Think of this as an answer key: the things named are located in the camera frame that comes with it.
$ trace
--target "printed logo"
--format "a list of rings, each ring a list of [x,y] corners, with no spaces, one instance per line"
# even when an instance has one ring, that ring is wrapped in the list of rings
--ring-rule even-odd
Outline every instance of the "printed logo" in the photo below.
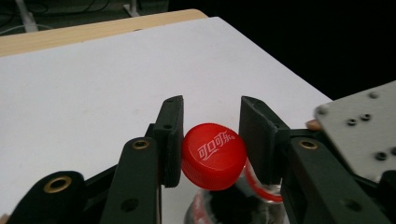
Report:
[[[219,147],[224,146],[224,144],[233,139],[235,139],[235,136],[227,134],[227,131],[224,133],[218,133],[212,141],[198,148],[200,159],[207,161],[213,154],[215,154],[215,152],[219,151]]]

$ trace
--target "bolt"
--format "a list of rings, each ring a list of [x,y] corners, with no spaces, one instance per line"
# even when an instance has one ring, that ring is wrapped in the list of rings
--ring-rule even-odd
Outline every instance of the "bolt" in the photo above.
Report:
[[[349,126],[355,126],[356,124],[358,124],[358,122],[355,119],[349,119],[347,121],[347,125]]]
[[[377,91],[372,91],[369,93],[370,98],[376,99],[379,97],[379,93]]]
[[[362,114],[361,115],[361,120],[368,121],[370,119],[371,119],[371,115],[370,114]]]
[[[387,159],[387,153],[385,153],[385,152],[377,152],[377,153],[375,153],[375,158],[378,161],[384,161],[384,160]]]

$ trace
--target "plastic bottle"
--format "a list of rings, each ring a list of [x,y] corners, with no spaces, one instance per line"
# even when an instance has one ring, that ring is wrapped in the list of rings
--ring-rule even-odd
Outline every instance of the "plastic bottle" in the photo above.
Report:
[[[186,212],[184,224],[278,224],[284,223],[286,212],[278,201],[279,186],[272,189],[255,180],[249,162],[236,183],[223,190],[199,189]]]
[[[184,174],[200,187],[185,224],[284,223],[280,186],[260,183],[237,133],[213,123],[195,126],[182,153]]]

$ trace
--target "clear plastic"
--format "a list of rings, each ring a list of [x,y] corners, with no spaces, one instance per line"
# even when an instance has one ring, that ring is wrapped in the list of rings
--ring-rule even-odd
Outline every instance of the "clear plastic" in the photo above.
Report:
[[[239,179],[230,188],[219,191],[199,189],[186,212],[184,223],[285,223],[286,212],[279,198],[280,186],[262,185],[247,162]]]

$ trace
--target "screw hole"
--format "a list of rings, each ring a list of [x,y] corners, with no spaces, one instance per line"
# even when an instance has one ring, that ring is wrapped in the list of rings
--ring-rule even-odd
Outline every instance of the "screw hole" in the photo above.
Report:
[[[144,149],[149,146],[149,142],[146,140],[137,140],[133,143],[134,149]]]
[[[369,96],[370,96],[370,98],[372,98],[372,99],[376,99],[376,98],[379,97],[379,93],[376,92],[376,91],[372,91],[372,92],[369,93]]]
[[[361,115],[361,120],[367,121],[371,119],[371,115],[370,114],[362,114]]]
[[[392,153],[393,156],[396,156],[396,147],[393,147],[393,148],[390,150],[390,153]]]
[[[317,149],[318,148],[318,145],[316,143],[307,141],[307,140],[301,141],[299,144],[301,147],[304,147],[306,149]]]
[[[375,158],[378,161],[384,161],[384,160],[387,159],[387,153],[385,153],[385,152],[377,152],[377,153],[375,153]]]
[[[57,193],[64,189],[67,189],[72,183],[72,178],[67,175],[58,176],[51,179],[45,186],[44,192],[46,193]]]
[[[139,201],[137,199],[127,199],[121,204],[121,210],[124,212],[132,212],[139,205]]]
[[[354,211],[359,212],[361,211],[361,205],[357,202],[350,200],[350,199],[342,199],[340,200],[341,205],[345,206],[346,208]]]
[[[349,119],[347,121],[347,125],[349,126],[355,126],[358,122],[355,119]]]

